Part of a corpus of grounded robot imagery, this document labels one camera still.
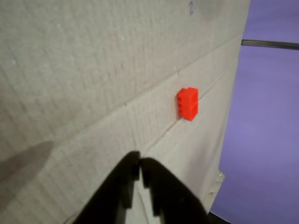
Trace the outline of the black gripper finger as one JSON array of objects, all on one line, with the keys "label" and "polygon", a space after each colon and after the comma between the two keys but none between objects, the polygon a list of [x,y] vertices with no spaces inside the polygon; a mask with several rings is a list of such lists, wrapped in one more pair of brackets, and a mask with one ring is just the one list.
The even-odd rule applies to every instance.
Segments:
[{"label": "black gripper finger", "polygon": [[141,159],[140,167],[153,216],[160,217],[161,223],[211,223],[201,201],[163,164],[147,157]]},{"label": "black gripper finger", "polygon": [[139,180],[140,153],[126,154],[73,221],[75,224],[124,224]]}]

